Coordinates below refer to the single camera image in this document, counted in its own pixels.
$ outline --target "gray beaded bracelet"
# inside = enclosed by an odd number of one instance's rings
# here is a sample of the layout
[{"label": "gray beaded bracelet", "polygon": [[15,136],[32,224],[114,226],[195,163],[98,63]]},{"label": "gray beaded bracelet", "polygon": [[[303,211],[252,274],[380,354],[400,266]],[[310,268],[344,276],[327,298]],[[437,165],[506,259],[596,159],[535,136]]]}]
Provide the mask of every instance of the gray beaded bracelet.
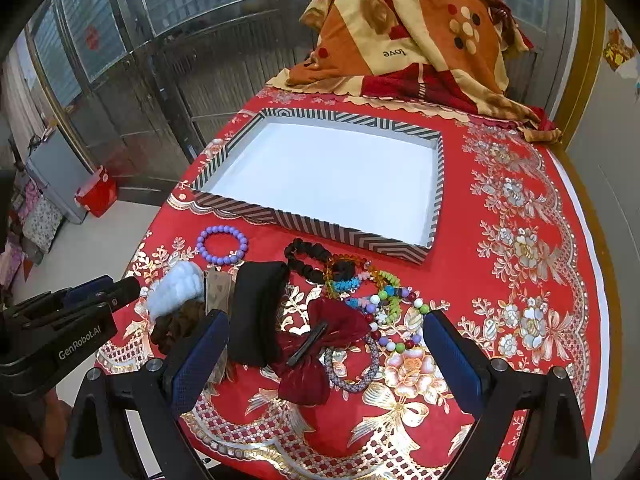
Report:
[{"label": "gray beaded bracelet", "polygon": [[326,371],[329,380],[333,384],[343,390],[346,390],[350,394],[357,394],[365,390],[366,387],[371,384],[371,381],[374,379],[374,377],[378,373],[378,369],[380,368],[380,350],[378,349],[378,345],[369,334],[364,336],[363,341],[369,346],[369,350],[371,351],[371,366],[369,367],[367,373],[364,374],[362,379],[355,384],[348,383],[343,378],[338,377],[338,375],[335,373],[334,349],[327,348],[324,351],[324,370]]}]

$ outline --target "red bucket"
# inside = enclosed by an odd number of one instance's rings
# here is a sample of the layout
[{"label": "red bucket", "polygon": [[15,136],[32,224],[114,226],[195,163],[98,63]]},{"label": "red bucket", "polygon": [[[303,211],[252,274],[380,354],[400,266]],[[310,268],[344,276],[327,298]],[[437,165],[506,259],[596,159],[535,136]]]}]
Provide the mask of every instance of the red bucket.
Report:
[{"label": "red bucket", "polygon": [[100,218],[116,201],[116,191],[116,181],[100,166],[87,183],[76,191],[76,203]]}]

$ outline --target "white floor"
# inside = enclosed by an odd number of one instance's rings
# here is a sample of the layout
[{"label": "white floor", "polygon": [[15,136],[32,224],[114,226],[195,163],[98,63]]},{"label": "white floor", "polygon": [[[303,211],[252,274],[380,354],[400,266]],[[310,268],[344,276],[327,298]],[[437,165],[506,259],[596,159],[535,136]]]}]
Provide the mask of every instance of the white floor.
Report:
[{"label": "white floor", "polygon": [[[24,281],[22,269],[15,277],[12,291],[18,303],[48,290],[76,286],[108,274],[115,281],[124,273],[158,207],[116,202],[101,217],[87,215],[80,225],[66,222],[58,232],[51,251],[34,266]],[[58,396],[73,404],[86,372],[95,358],[87,358],[56,387]],[[128,413],[138,451],[148,475],[160,471],[137,413]]]}]

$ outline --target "gold wall trim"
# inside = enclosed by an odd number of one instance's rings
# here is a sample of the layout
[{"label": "gold wall trim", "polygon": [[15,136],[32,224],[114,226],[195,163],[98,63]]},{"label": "gold wall trim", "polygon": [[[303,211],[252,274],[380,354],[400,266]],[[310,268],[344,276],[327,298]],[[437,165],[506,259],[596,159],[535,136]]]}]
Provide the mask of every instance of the gold wall trim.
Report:
[{"label": "gold wall trim", "polygon": [[580,25],[569,78],[554,122],[563,132],[566,148],[584,113],[598,75],[604,45],[606,5],[604,0],[580,0]]},{"label": "gold wall trim", "polygon": [[60,133],[65,137],[66,142],[68,142],[69,146],[80,159],[80,162],[82,162],[84,167],[87,168],[87,171],[93,173],[97,169],[94,158],[82,140],[82,137],[80,137],[76,127],[73,126],[73,123],[69,119],[64,108],[60,105],[58,98],[53,92],[53,88],[51,88],[51,85],[49,84],[49,79],[47,78],[47,74],[44,72],[44,67],[40,62],[40,56],[38,55],[38,51],[28,25],[24,27],[24,36],[27,41],[27,49],[29,51],[29,56],[31,57],[31,62],[33,63],[33,68],[36,71],[36,75],[38,76],[38,81],[42,86],[44,95],[53,110],[53,115],[56,117]]},{"label": "gold wall trim", "polygon": [[622,318],[620,316],[620,297],[618,295],[618,284],[613,268],[613,262],[604,236],[604,231],[596,215],[596,210],[589,198],[587,189],[584,187],[578,172],[569,160],[564,147],[560,144],[549,146],[554,155],[558,158],[566,171],[571,183],[574,186],[580,206],[587,221],[587,227],[593,238],[593,245],[596,250],[596,257],[602,270],[604,281],[604,292],[607,297],[609,308],[609,384],[607,386],[607,402],[605,406],[604,418],[600,429],[600,439],[596,453],[603,452],[611,440],[616,414],[618,412],[618,394],[620,392],[620,381],[622,378]]}]

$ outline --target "purple bead bracelet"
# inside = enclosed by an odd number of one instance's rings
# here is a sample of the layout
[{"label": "purple bead bracelet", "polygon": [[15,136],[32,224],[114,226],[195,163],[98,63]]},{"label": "purple bead bracelet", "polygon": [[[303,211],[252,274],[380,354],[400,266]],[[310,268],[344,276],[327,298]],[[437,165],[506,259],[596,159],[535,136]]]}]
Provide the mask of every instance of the purple bead bracelet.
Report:
[{"label": "purple bead bracelet", "polygon": [[[230,234],[233,237],[237,238],[240,242],[240,248],[236,251],[234,256],[224,256],[220,258],[219,256],[214,256],[213,254],[209,254],[207,248],[204,246],[205,240],[209,237],[209,235],[214,234]],[[215,225],[207,227],[203,232],[200,233],[198,239],[196,241],[196,248],[198,252],[202,255],[202,257],[207,261],[207,263],[213,265],[231,265],[238,262],[238,260],[242,260],[244,255],[249,250],[249,240],[244,233],[241,233],[235,227],[231,227],[230,225]]]}]

